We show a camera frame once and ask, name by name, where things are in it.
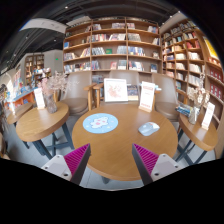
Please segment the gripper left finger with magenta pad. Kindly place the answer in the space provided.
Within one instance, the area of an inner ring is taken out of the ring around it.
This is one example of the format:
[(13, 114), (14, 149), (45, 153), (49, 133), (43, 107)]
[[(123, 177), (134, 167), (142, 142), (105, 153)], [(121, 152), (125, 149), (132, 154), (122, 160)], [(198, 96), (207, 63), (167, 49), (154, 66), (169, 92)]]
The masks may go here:
[(90, 144), (85, 144), (65, 156), (54, 156), (42, 169), (79, 185), (90, 155)]

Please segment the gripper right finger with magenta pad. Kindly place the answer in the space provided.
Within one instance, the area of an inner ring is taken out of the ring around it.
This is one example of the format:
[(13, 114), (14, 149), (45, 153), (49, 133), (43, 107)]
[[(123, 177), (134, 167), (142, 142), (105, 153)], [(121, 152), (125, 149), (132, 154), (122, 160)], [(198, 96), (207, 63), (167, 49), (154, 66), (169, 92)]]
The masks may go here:
[(182, 169), (182, 166), (167, 154), (156, 154), (140, 145), (132, 145), (132, 155), (144, 185)]

